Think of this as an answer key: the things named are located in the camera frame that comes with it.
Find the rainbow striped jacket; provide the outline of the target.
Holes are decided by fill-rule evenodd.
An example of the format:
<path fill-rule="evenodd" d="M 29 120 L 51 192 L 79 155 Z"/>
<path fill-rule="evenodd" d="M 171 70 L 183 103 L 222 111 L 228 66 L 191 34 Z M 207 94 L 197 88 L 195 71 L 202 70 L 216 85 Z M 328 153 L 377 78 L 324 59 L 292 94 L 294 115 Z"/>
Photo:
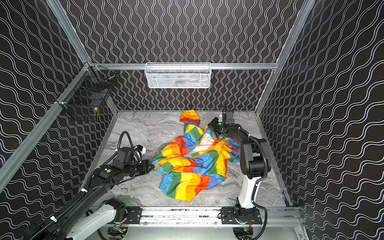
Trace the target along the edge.
<path fill-rule="evenodd" d="M 166 196 L 191 201 L 202 190 L 226 180 L 228 163 L 240 162 L 241 147 L 211 126 L 200 128 L 201 119 L 194 110 L 184 111 L 180 122 L 184 134 L 166 145 L 153 165 L 163 175 L 159 188 Z"/>

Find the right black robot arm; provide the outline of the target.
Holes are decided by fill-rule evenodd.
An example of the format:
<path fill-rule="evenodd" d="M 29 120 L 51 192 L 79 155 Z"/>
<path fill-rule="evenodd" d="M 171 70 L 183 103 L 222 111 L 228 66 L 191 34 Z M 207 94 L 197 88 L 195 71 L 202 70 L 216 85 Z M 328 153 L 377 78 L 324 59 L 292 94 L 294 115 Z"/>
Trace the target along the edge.
<path fill-rule="evenodd" d="M 214 118 L 208 126 L 218 135 L 229 137 L 240 146 L 240 167 L 244 175 L 241 193 L 234 210 L 222 214 L 222 222 L 237 221 L 239 224 L 260 222 L 260 212 L 256 196 L 260 184 L 268 177 L 271 170 L 270 156 L 263 149 L 266 141 L 258 139 L 244 130 L 240 125 L 225 125 L 224 121 Z"/>

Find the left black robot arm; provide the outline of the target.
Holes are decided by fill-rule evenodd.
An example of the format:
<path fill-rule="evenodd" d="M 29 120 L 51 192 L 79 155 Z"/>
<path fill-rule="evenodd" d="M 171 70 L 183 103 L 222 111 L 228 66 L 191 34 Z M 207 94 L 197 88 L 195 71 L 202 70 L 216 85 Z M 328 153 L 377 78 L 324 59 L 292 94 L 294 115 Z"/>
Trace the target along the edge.
<path fill-rule="evenodd" d="M 143 146 L 134 146 L 130 134 L 123 131 L 115 153 L 93 170 L 83 188 L 59 212 L 24 231 L 25 240 L 64 240 L 78 220 L 113 187 L 146 175 L 154 166 L 143 160 Z"/>

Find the brass object in basket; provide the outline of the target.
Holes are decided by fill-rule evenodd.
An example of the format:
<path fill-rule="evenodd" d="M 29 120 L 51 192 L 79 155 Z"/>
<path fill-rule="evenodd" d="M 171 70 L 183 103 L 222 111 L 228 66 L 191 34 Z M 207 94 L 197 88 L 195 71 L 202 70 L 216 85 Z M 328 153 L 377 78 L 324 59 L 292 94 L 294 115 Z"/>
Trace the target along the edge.
<path fill-rule="evenodd" d="M 97 118 L 100 115 L 100 110 L 99 108 L 93 108 L 93 116 Z"/>

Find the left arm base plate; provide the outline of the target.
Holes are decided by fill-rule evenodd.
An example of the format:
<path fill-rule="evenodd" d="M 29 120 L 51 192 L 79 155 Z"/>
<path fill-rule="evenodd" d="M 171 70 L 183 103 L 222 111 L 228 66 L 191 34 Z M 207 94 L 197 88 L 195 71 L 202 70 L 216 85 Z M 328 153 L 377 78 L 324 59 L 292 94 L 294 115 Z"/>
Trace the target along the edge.
<path fill-rule="evenodd" d="M 115 219 L 109 224 L 139 224 L 142 217 L 142 211 L 143 209 L 140 207 L 127 207 L 125 210 L 118 210 Z"/>

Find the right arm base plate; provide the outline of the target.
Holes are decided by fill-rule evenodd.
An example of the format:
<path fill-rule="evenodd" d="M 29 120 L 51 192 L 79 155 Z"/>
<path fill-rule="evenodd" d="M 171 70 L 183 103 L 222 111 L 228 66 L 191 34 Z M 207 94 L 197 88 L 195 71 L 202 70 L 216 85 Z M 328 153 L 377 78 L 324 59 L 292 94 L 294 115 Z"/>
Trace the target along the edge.
<path fill-rule="evenodd" d="M 223 225 L 261 225 L 262 218 L 260 211 L 256 208 L 244 209 L 235 207 L 223 207 L 220 209 L 218 218 Z"/>

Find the white mesh wall basket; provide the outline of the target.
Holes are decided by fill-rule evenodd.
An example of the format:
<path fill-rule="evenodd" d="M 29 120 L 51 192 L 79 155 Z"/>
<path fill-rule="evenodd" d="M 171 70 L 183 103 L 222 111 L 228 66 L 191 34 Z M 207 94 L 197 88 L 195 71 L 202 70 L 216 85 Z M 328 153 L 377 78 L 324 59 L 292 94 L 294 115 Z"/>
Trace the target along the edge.
<path fill-rule="evenodd" d="M 145 64 L 148 87 L 153 89 L 207 89 L 211 86 L 209 62 L 174 62 Z"/>

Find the aluminium front rail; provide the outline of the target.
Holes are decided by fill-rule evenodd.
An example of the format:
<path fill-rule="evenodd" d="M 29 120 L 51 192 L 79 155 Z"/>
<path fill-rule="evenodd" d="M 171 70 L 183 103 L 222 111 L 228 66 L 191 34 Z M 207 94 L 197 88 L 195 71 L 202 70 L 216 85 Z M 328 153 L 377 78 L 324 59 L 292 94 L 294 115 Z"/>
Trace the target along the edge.
<path fill-rule="evenodd" d="M 268 227 L 299 227 L 298 208 L 267 207 Z M 247 227 L 248 217 L 236 219 L 233 207 L 129 207 L 119 227 Z"/>

